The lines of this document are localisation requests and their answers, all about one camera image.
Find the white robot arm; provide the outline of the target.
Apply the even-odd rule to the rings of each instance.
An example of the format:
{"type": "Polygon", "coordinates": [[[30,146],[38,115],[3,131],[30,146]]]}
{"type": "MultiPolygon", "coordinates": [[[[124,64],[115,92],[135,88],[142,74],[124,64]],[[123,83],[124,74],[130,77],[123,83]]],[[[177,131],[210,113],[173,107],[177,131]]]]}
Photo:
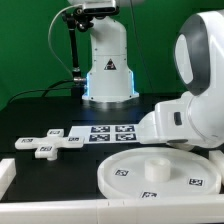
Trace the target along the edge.
{"type": "MultiPolygon", "coordinates": [[[[110,16],[144,0],[68,0],[77,28],[89,30],[92,68],[82,100],[99,108],[119,108],[138,99],[127,64],[124,26],[110,16]]],[[[160,102],[137,125],[142,144],[165,143],[190,150],[224,144],[224,10],[197,13],[181,27],[174,47],[177,72],[187,91],[160,102]]]]}

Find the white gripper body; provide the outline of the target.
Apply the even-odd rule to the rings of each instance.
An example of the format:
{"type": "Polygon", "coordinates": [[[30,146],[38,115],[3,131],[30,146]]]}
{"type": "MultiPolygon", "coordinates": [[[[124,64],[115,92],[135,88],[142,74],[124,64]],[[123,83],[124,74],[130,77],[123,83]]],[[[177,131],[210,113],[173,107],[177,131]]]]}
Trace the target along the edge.
{"type": "Polygon", "coordinates": [[[195,131],[188,120],[187,103],[180,99],[157,103],[139,122],[137,135],[141,144],[190,142],[195,131]]]}

